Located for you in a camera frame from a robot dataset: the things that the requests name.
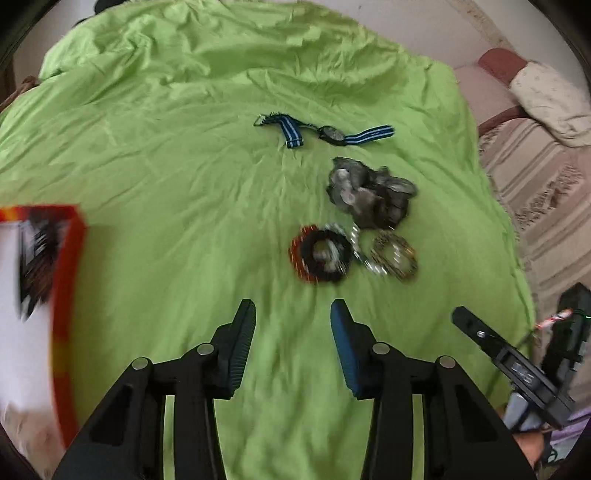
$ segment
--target bed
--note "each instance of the bed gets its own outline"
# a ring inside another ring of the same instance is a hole
[[[40,77],[0,114],[0,205],[76,203],[86,218],[70,352],[80,423],[134,358],[182,355],[250,298],[243,385],[216,405],[229,477],[354,479],[371,403],[345,386],[334,299],[407,356],[453,356],[483,390],[494,367],[452,310],[513,343],[531,327],[512,223],[450,67],[306,2],[155,0],[78,25]],[[288,149],[279,129],[252,126],[272,111],[396,134],[363,147],[305,135]],[[352,226],[324,191],[335,156],[418,186],[398,229],[418,252],[413,281],[360,265],[338,285],[297,278],[287,250],[301,225]],[[498,405],[508,385],[495,385]],[[169,478],[171,448],[169,430]],[[421,456],[419,436],[416,478]]]

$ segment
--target pillow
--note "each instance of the pillow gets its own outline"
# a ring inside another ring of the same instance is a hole
[[[552,67],[531,61],[509,88],[525,111],[563,144],[591,145],[591,104],[582,90]]]
[[[455,70],[460,91],[476,119],[479,135],[525,113],[515,96],[496,78],[477,65]]]
[[[479,146],[519,235],[539,318],[546,318],[564,290],[591,286],[591,147],[565,147],[528,118],[502,124]],[[591,404],[591,349],[570,395],[580,407]]]

